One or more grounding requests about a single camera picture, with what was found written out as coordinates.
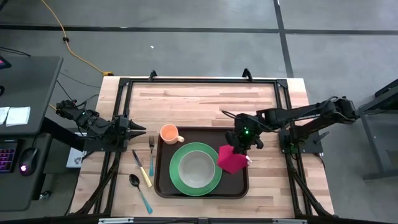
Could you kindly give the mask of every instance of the mug handle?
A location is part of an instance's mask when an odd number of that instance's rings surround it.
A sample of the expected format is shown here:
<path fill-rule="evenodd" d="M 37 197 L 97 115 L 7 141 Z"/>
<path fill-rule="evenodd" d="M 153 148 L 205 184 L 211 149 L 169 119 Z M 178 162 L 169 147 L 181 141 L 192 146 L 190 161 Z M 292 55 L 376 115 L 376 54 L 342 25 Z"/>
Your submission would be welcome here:
<path fill-rule="evenodd" d="M 184 142 L 185 138 L 181 137 L 181 136 L 177 136 L 177 141 L 179 142 Z"/>

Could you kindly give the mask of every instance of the desk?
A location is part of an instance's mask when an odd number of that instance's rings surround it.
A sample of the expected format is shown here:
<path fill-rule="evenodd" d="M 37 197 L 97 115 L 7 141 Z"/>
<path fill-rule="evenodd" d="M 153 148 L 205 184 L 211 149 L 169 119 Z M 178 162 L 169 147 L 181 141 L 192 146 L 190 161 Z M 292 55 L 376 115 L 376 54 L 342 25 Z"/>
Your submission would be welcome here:
<path fill-rule="evenodd" d="M 96 110 L 105 119 L 112 117 L 119 78 L 104 77 Z M 288 79 L 288 84 L 292 106 L 295 108 L 308 105 L 303 79 Z M 131 154 L 131 149 L 137 151 L 142 165 L 148 172 L 150 161 L 148 136 L 158 137 L 159 130 L 164 124 L 232 127 L 233 120 L 223 115 L 220 110 L 253 114 L 256 110 L 275 107 L 274 88 L 265 84 L 135 83 L 132 89 L 130 118 L 135 123 L 145 126 L 147 134 L 130 141 L 127 151 L 122 153 L 112 216 L 294 217 L 285 157 L 280 153 L 276 133 L 261 134 L 264 148 L 256 149 L 253 146 L 248 151 L 253 160 L 249 167 L 249 192 L 244 198 L 237 200 L 162 198 L 155 193 L 153 187 L 148 189 L 145 186 L 142 174 Z M 103 157 L 103 152 L 95 152 L 84 160 L 71 212 L 81 208 L 98 186 Z M 319 158 L 303 154 L 303 164 L 308 187 L 324 208 L 333 213 L 325 171 Z M 130 185 L 129 174 L 136 174 L 142 179 L 141 189 L 154 210 L 151 215 L 147 213 L 137 189 Z M 103 197 L 103 207 L 107 191 L 106 189 Z M 298 195 L 300 207 L 304 211 L 301 190 L 298 190 Z"/>
<path fill-rule="evenodd" d="M 24 141 L 19 145 L 14 172 L 0 174 L 1 212 L 27 210 L 30 202 L 37 199 L 42 190 L 44 163 L 52 136 L 45 131 L 40 133 L 40 130 L 46 123 L 45 112 L 63 62 L 60 57 L 7 57 L 7 60 L 12 67 L 0 70 L 0 85 L 6 88 L 0 96 L 0 107 L 30 106 L 30 116 L 25 125 L 6 127 L 6 122 L 0 125 L 1 139 Z M 35 146 L 39 149 L 37 168 L 32 175 L 23 177 L 18 168 L 18 155 L 32 147 L 36 135 Z"/>
<path fill-rule="evenodd" d="M 0 125 L 0 135 L 35 135 L 44 120 L 63 59 L 60 57 L 7 57 L 12 67 L 0 70 L 0 85 L 6 91 L 0 96 L 0 106 L 30 106 L 29 122 L 6 127 Z"/>

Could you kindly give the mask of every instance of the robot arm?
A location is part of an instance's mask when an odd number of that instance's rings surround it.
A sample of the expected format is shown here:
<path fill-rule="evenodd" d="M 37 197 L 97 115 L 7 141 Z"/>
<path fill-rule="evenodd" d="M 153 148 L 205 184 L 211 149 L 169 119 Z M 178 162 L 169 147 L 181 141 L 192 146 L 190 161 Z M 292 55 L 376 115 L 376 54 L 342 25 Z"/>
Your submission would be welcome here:
<path fill-rule="evenodd" d="M 303 126 L 289 128 L 290 141 L 299 143 L 327 126 L 335 123 L 351 124 L 359 118 L 353 102 L 345 96 L 333 96 L 321 103 L 291 110 L 259 110 L 255 116 L 244 113 L 235 116 L 227 111 L 223 113 L 234 118 L 234 130 L 228 131 L 225 136 L 228 144 L 234 147 L 234 153 L 240 154 L 245 154 L 254 144 L 261 149 L 264 146 L 259 137 L 262 132 L 277 132 L 278 129 L 287 128 L 294 121 L 314 119 Z"/>
<path fill-rule="evenodd" d="M 125 116 L 114 116 L 112 121 L 100 118 L 100 114 L 87 110 L 85 102 L 76 105 L 76 101 L 64 100 L 57 103 L 56 113 L 76 122 L 78 127 L 87 130 L 86 151 L 122 151 L 126 141 L 145 134 L 145 127 L 139 126 Z"/>

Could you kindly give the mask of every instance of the gray floor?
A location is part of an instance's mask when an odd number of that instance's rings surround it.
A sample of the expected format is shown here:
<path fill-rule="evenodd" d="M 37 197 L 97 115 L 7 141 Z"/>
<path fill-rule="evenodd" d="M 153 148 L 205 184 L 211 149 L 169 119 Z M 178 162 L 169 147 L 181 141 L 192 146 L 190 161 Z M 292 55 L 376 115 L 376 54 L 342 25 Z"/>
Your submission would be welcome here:
<path fill-rule="evenodd" d="M 286 29 L 398 29 L 395 0 L 279 2 Z M 272 0 L 48 0 L 48 3 L 68 26 L 277 28 Z M 0 12 L 0 23 L 56 24 L 38 0 L 10 1 Z M 68 32 L 68 35 L 77 54 L 116 75 L 148 75 L 156 70 L 162 76 L 237 77 L 247 67 L 256 77 L 287 76 L 279 34 Z M 397 35 L 287 35 L 287 42 L 294 77 L 305 79 L 311 103 L 332 95 L 346 95 L 358 107 L 398 77 Z M 63 73 L 101 85 L 100 73 L 67 52 L 61 32 L 0 30 L 0 46 L 32 55 L 61 55 L 65 59 Z M 99 91 L 62 75 L 58 80 L 77 100 Z M 65 97 L 57 86 L 51 102 Z M 75 126 L 53 111 L 48 111 L 47 116 L 64 127 Z M 362 181 L 363 175 L 376 171 L 362 123 L 336 124 L 326 131 L 330 134 L 322 143 L 335 213 L 345 218 L 396 223 L 398 178 Z M 74 183 L 76 174 L 59 175 L 56 179 Z M 36 203 L 23 213 L 2 213 L 0 219 L 63 215 L 73 187 L 59 184 L 54 192 L 57 189 L 62 196 Z"/>

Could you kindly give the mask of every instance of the orange mug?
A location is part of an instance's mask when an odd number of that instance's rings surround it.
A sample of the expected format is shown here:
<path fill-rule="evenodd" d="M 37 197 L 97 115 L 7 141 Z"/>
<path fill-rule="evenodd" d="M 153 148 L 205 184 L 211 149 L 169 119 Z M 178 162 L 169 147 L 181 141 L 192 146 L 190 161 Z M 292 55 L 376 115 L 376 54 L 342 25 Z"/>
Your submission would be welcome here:
<path fill-rule="evenodd" d="M 178 129 L 174 124 L 166 124 L 160 129 L 160 137 L 166 144 L 175 144 L 177 141 L 184 142 L 184 138 L 178 135 Z"/>

